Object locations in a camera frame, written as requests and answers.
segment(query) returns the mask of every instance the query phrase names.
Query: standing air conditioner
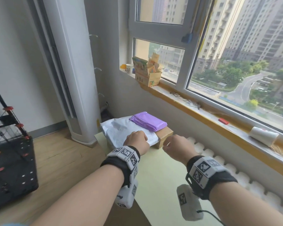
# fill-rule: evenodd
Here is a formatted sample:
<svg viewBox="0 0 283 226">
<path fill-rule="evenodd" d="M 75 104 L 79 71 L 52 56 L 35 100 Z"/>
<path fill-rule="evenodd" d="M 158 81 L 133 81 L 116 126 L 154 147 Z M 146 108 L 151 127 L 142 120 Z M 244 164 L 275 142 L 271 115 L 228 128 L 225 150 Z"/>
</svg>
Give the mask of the standing air conditioner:
<svg viewBox="0 0 283 226">
<path fill-rule="evenodd" d="M 24 0 L 72 139 L 96 143 L 100 108 L 83 0 Z"/>
</svg>

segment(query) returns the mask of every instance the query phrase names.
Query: white wall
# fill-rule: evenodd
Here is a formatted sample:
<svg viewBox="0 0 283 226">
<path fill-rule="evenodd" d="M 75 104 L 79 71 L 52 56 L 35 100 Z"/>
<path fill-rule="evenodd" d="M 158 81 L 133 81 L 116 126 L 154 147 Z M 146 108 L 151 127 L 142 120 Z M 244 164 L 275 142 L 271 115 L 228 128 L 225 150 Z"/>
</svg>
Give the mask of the white wall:
<svg viewBox="0 0 283 226">
<path fill-rule="evenodd" d="M 65 120 L 22 0 L 0 0 L 0 94 L 27 131 Z"/>
<path fill-rule="evenodd" d="M 132 77 L 119 70 L 119 61 L 126 55 L 125 49 L 119 49 L 119 44 L 126 44 L 124 38 L 120 37 L 123 33 L 119 30 L 127 29 L 128 21 L 125 19 L 128 16 L 124 16 L 127 11 L 118 11 L 117 6 L 120 3 L 124 6 L 128 0 L 84 1 L 88 13 L 89 32 L 99 36 L 99 56 L 102 60 L 100 68 L 103 73 L 100 79 L 102 88 L 98 87 L 98 90 L 105 94 L 109 102 L 109 111 L 114 117 L 119 118 L 147 111 L 166 121 L 176 134 L 196 138 L 228 162 L 234 163 L 252 179 L 283 197 L 282 175 L 200 121 L 144 91 Z"/>
</svg>

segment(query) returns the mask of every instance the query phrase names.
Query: window sill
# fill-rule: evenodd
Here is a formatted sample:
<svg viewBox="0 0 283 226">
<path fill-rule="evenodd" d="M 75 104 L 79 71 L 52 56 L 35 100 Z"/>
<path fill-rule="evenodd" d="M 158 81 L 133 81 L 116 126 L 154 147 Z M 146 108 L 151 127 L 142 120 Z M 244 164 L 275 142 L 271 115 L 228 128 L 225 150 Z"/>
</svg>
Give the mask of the window sill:
<svg viewBox="0 0 283 226">
<path fill-rule="evenodd" d="M 127 76 L 135 78 L 134 74 L 128 74 L 122 69 L 120 70 Z M 246 126 L 245 124 L 242 124 L 241 122 L 234 120 L 233 118 L 230 118 L 228 116 L 224 117 L 213 115 L 208 111 L 214 111 L 214 114 L 218 113 L 218 111 L 216 111 L 215 108 L 212 109 L 211 106 L 201 104 L 202 107 L 199 110 L 194 106 L 189 106 L 183 99 L 190 99 L 192 101 L 195 101 L 193 98 L 177 92 L 169 86 L 169 83 L 164 84 L 163 82 L 164 80 L 162 80 L 158 86 L 153 87 L 147 87 L 140 84 L 140 87 L 143 90 L 148 91 L 152 95 L 161 98 L 169 104 L 175 106 L 176 108 L 192 116 L 193 118 L 201 121 L 211 129 L 229 139 L 234 144 L 238 145 L 240 148 L 244 149 L 246 152 L 250 153 L 252 156 L 256 157 L 258 160 L 262 161 L 263 163 L 283 175 L 283 157 L 276 154 L 264 144 L 250 137 L 248 133 L 251 127 Z M 180 97 L 175 97 L 171 94 L 172 92 L 178 93 Z M 220 117 L 228 120 L 231 126 L 220 123 L 218 121 Z M 278 141 L 276 142 L 276 144 L 279 145 L 283 150 L 283 144 L 279 143 Z"/>
</svg>

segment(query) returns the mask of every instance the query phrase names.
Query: radiator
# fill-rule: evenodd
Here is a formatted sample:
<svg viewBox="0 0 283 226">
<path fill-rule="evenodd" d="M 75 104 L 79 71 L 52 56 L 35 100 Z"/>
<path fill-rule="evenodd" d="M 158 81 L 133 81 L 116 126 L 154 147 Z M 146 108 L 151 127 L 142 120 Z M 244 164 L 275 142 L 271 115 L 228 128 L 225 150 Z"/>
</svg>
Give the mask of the radiator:
<svg viewBox="0 0 283 226">
<path fill-rule="evenodd" d="M 213 157 L 217 162 L 229 170 L 230 174 L 237 179 L 238 183 L 242 187 L 249 190 L 254 196 L 261 198 L 271 207 L 283 214 L 283 201 L 280 197 L 266 190 L 259 182 L 251 181 L 247 174 L 243 173 L 242 171 L 238 172 L 233 164 L 225 162 L 221 156 L 215 155 L 211 149 L 206 149 L 202 143 L 197 143 L 194 138 L 188 137 L 188 140 L 194 144 L 195 150 L 198 154 L 202 156 Z"/>
</svg>

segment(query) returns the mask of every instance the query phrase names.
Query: cable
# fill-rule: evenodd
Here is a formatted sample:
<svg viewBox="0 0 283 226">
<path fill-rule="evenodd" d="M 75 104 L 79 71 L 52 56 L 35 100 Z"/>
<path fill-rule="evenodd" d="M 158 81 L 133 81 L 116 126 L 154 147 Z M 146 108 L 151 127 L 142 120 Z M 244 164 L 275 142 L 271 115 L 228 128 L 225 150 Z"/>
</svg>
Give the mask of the cable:
<svg viewBox="0 0 283 226">
<path fill-rule="evenodd" d="M 225 224 L 223 224 L 223 222 L 221 220 L 219 220 L 214 214 L 212 214 L 211 212 L 209 211 L 206 211 L 206 210 L 197 210 L 196 211 L 197 213 L 209 213 L 211 214 L 216 220 L 218 220 L 220 222 L 220 224 L 222 224 L 223 226 L 226 226 Z"/>
</svg>

